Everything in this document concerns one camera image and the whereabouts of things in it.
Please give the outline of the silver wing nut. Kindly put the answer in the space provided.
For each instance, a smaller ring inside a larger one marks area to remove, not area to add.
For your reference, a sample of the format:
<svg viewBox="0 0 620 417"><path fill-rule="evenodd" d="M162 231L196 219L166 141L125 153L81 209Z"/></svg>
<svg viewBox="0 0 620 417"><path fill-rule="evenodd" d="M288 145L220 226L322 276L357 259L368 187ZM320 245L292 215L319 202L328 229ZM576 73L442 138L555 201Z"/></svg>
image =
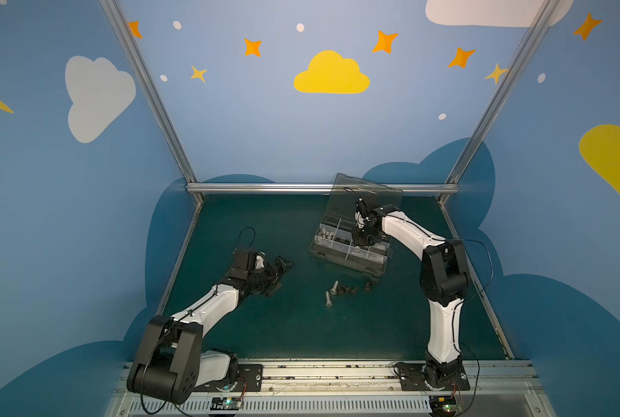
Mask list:
<svg viewBox="0 0 620 417"><path fill-rule="evenodd" d="M328 229L328 228L321 227L320 228L320 232L319 232L319 236L322 239L327 239L329 241L334 241L335 230L334 229Z"/></svg>

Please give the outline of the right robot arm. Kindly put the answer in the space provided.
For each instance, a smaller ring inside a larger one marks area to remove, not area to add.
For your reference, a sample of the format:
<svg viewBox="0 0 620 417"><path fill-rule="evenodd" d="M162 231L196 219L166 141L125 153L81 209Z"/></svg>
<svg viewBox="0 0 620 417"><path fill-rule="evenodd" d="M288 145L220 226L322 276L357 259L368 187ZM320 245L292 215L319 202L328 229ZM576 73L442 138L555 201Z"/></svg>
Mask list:
<svg viewBox="0 0 620 417"><path fill-rule="evenodd" d="M394 205L377 207L364 197L356 200L354 218L356 245L392 237L421 260L419 286L430 307L423 382L433 390L470 389L459 348L461 310L470 284L464 243L434 234Z"/></svg>

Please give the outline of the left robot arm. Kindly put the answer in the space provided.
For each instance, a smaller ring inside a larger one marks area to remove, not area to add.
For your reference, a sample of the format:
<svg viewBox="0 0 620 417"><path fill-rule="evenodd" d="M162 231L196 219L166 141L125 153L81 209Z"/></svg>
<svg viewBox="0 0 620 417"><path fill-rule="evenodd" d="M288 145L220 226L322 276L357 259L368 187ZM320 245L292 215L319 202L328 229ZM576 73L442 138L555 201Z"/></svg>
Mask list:
<svg viewBox="0 0 620 417"><path fill-rule="evenodd" d="M197 387L228 390L239 384L235 354L203 350L207 333L251 295L270 297L294 263L236 250L234 260L198 301L172 316L155 316L146 327L127 379L127 390L176 406Z"/></svg>

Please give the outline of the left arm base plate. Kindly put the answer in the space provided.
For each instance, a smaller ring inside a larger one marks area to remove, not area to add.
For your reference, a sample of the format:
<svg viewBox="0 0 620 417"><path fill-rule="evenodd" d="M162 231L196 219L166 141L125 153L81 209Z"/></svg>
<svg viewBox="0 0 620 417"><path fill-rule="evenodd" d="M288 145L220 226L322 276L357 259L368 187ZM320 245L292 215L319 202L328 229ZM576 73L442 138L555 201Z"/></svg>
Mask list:
<svg viewBox="0 0 620 417"><path fill-rule="evenodd" d="M236 393L260 392L263 383L263 365L260 363L240 364L236 372L229 371L220 381L207 382L197 385L195 392Z"/></svg>

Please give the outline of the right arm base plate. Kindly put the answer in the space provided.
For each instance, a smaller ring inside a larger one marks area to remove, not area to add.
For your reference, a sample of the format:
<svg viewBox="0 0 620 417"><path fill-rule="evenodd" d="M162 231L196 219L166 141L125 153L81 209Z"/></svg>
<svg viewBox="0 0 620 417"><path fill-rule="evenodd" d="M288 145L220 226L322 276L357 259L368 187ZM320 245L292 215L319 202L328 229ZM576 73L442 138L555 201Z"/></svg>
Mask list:
<svg viewBox="0 0 620 417"><path fill-rule="evenodd" d="M409 363L393 365L403 391L469 391L470 382L460 361L449 363Z"/></svg>

